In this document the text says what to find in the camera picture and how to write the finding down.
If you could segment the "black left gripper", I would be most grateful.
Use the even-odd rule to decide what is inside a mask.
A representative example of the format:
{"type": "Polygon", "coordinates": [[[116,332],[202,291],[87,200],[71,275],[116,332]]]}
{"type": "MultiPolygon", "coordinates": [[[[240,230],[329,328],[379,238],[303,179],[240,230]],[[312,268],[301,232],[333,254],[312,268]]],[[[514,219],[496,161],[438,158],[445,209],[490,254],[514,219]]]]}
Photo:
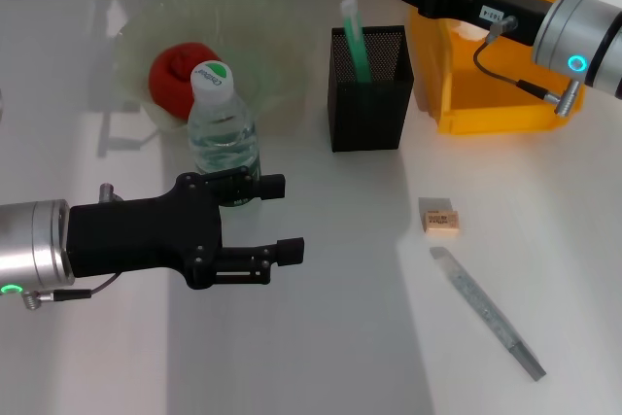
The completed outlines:
{"type": "Polygon", "coordinates": [[[254,176],[249,167],[241,166],[203,176],[182,174],[169,192],[158,197],[74,206],[67,234],[72,273],[86,278],[169,268],[192,289],[267,285],[274,264],[303,263],[304,239],[220,249],[217,200],[281,199],[285,189],[283,174],[254,176]]]}

